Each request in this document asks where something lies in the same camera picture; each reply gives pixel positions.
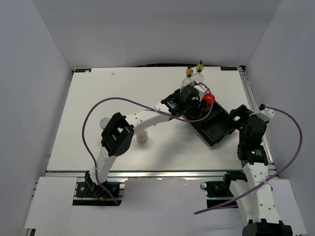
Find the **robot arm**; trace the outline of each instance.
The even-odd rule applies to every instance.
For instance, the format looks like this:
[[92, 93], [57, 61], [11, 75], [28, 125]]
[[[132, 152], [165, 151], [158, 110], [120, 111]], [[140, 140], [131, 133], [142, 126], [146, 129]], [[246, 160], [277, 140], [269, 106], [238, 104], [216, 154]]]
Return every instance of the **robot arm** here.
[[[171, 114], [168, 107], [164, 104], [158, 103], [154, 108]], [[104, 183], [107, 181], [108, 173], [116, 158], [129, 149], [134, 135], [152, 125], [169, 120], [170, 117], [167, 115], [148, 110], [125, 117], [120, 113], [114, 114], [102, 133], [102, 147], [96, 160], [99, 182]], [[92, 182], [97, 184], [95, 168], [90, 170], [89, 175]]]
[[202, 85], [186, 86], [181, 92], [178, 89], [156, 104], [153, 107], [155, 111], [144, 110], [127, 116], [114, 114], [102, 132], [102, 147], [96, 160], [99, 182], [95, 176], [95, 168], [85, 175], [86, 184], [92, 194], [98, 196], [99, 190], [102, 191], [99, 183], [106, 184], [108, 173], [116, 158], [129, 149], [134, 135], [152, 125], [171, 120], [168, 115], [180, 117], [183, 113], [188, 113], [191, 117], [199, 118], [207, 105], [207, 102], [202, 100], [207, 92]]
[[[268, 159], [263, 146], [262, 136], [266, 124], [273, 118], [274, 111], [262, 109], [252, 113], [245, 106], [232, 110], [230, 118], [239, 116], [236, 128], [240, 133], [238, 157], [241, 160], [243, 172], [234, 179], [229, 179], [229, 190], [234, 197], [238, 197], [268, 178]], [[237, 200], [245, 222], [243, 236], [277, 235], [291, 236], [292, 229], [284, 225], [277, 211], [271, 186], [266, 183], [257, 190]]]

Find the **cable connector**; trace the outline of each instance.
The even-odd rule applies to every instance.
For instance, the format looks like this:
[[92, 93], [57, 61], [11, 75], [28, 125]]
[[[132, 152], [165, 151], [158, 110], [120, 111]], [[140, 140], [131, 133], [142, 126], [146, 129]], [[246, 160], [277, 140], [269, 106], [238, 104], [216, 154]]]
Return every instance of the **cable connector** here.
[[259, 106], [259, 110], [262, 111], [265, 109], [265, 107], [266, 107], [266, 105], [261, 103]]

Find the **gray wall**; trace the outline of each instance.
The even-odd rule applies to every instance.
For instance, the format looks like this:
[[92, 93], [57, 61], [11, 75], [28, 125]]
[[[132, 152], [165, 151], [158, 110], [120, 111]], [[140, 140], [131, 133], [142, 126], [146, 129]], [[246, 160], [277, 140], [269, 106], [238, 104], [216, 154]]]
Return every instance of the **gray wall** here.
[[[283, 177], [290, 179], [310, 235], [315, 235], [314, 43], [315, 2], [283, 0], [247, 66], [257, 100], [291, 113], [302, 126], [302, 150]], [[288, 118], [276, 114], [267, 134], [279, 169], [295, 153], [298, 131]]]
[[246, 64], [280, 0], [32, 0], [70, 68]]
[[0, 7], [0, 229], [18, 236], [43, 175], [71, 71], [31, 0]]

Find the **white enclosure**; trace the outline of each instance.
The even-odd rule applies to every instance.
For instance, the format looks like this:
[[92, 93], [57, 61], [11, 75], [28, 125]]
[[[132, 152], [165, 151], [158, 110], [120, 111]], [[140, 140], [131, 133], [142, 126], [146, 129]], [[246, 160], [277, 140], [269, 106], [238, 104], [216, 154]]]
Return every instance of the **white enclosure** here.
[[[20, 235], [51, 154], [71, 70], [200, 59], [246, 65], [257, 101], [301, 124], [301, 153], [282, 177], [289, 178], [308, 234], [315, 235], [314, 1], [5, 0], [0, 19], [3, 235]], [[268, 127], [279, 169], [294, 154], [298, 134], [280, 114]]]

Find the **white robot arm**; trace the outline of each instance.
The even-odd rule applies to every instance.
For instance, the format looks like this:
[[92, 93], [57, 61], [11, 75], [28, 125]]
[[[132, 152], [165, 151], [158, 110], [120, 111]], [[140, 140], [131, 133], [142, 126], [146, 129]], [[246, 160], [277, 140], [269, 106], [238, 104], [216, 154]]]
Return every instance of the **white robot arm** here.
[[[120, 113], [114, 114], [102, 133], [102, 147], [96, 160], [99, 183], [107, 181], [108, 173], [116, 158], [129, 149], [134, 135], [152, 125], [171, 120], [168, 115], [181, 116], [184, 111], [191, 109], [188, 105], [192, 103], [199, 105], [207, 92], [203, 85], [186, 86], [180, 94], [178, 89], [153, 106], [155, 111], [144, 110], [127, 116], [122, 116]], [[86, 175], [86, 183], [93, 192], [95, 186], [98, 185], [95, 168]]]

